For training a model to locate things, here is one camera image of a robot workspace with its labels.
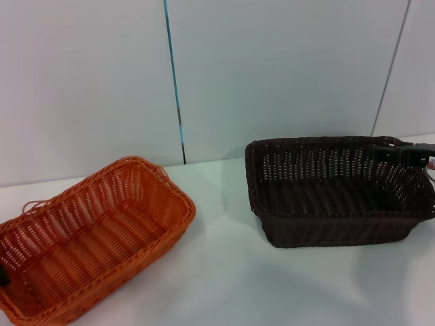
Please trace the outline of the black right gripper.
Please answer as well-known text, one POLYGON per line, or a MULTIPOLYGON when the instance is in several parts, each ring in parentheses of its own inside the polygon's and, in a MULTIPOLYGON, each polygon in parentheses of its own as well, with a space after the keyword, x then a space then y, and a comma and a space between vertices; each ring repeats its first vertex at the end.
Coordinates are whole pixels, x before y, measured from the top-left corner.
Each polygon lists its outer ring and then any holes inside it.
POLYGON ((368 145, 367 156, 378 162, 401 162, 405 166, 434 168, 435 144, 398 147, 368 145))

